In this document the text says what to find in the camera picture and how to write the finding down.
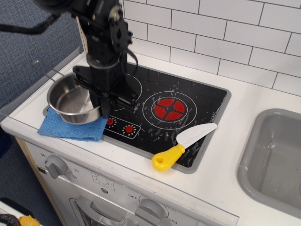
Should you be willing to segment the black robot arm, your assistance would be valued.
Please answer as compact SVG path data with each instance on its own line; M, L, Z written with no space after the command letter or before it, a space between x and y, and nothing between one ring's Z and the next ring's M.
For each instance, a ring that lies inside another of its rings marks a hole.
M128 45L132 33L117 0L36 0L51 14L70 13L78 18L86 37L87 67L75 66L75 82L88 89L94 107L108 118L117 106L134 111L137 93L126 83Z

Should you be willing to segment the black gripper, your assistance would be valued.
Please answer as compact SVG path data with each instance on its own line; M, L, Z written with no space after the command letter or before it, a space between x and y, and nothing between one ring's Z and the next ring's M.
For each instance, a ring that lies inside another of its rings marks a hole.
M135 112L138 93L127 82L127 60L101 69L75 66L73 72L75 83L89 90L92 106L101 110L103 118L109 118L117 107Z

